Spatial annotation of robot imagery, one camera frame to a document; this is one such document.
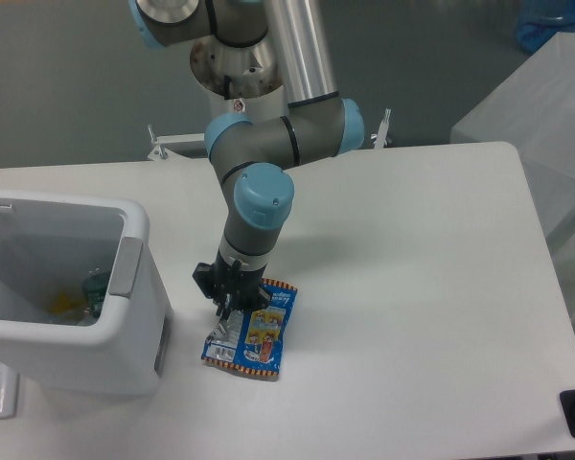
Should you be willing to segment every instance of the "metal bracket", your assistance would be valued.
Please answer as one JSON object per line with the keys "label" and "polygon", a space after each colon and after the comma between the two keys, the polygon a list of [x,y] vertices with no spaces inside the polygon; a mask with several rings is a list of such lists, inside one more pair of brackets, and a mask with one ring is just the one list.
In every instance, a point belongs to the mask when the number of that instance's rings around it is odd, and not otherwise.
{"label": "metal bracket", "polygon": [[170,151],[189,158],[206,157],[204,134],[202,133],[156,137],[151,125],[147,125],[147,131],[149,132],[152,148],[150,159],[154,159],[155,156],[159,155],[160,159],[166,160],[169,158]]}

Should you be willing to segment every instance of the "silver tube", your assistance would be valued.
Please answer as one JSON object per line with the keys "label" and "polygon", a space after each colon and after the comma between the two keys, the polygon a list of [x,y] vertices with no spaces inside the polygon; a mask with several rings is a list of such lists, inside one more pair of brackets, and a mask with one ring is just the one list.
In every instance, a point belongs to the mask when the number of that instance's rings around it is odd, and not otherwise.
{"label": "silver tube", "polygon": [[336,91],[317,0],[264,0],[288,103]]}

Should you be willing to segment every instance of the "gray floor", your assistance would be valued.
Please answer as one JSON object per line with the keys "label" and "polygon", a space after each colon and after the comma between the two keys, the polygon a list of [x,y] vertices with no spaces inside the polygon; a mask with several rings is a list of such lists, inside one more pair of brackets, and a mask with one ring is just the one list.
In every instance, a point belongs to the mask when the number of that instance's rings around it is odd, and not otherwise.
{"label": "gray floor", "polygon": [[[527,56],[514,0],[322,0],[334,70],[367,130],[393,109],[396,146],[449,129]],[[0,168],[140,160],[156,134],[209,120],[190,47],[152,51],[127,0],[0,3]]]}

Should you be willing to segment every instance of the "metal cylinder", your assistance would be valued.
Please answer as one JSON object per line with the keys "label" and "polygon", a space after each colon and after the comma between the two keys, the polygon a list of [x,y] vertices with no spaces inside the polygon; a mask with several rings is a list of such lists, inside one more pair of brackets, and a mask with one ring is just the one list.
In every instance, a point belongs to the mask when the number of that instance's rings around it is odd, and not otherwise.
{"label": "metal cylinder", "polygon": [[198,82],[225,100],[259,98],[281,87],[277,58],[269,39],[246,48],[232,48],[208,36],[190,53]]}
{"label": "metal cylinder", "polygon": [[289,104],[336,92],[317,0],[264,0]]}
{"label": "metal cylinder", "polygon": [[164,24],[185,21],[198,7],[198,0],[137,0],[141,11]]}

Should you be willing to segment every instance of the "robotic arm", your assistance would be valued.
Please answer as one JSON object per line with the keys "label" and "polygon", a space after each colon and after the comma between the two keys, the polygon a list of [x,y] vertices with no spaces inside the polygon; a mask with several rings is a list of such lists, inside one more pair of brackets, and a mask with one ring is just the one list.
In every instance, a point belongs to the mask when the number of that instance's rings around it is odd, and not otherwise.
{"label": "robotic arm", "polygon": [[294,187],[284,172],[358,149],[364,123],[341,100],[316,0],[130,0],[148,45],[200,39],[193,72],[226,101],[256,101],[282,88],[287,114],[254,123],[245,113],[218,116],[205,131],[209,160],[228,217],[212,264],[194,279],[217,315],[264,309],[262,277],[289,216]]}

